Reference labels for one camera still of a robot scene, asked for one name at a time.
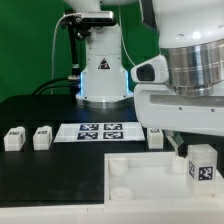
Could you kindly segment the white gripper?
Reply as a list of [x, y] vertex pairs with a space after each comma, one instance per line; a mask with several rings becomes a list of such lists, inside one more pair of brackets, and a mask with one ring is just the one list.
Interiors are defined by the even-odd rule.
[[224, 96], [183, 97], [166, 85], [138, 84], [134, 105], [143, 127], [167, 130], [176, 155], [184, 143], [179, 132], [224, 136]]

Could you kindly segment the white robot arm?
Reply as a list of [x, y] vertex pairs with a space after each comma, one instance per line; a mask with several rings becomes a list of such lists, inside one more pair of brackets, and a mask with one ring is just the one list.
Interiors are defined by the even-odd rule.
[[[88, 31], [78, 102], [109, 107], [134, 100], [145, 128], [224, 136], [224, 0], [64, 0]], [[108, 5], [140, 3], [159, 34], [159, 54], [131, 69], [120, 62], [121, 28]]]

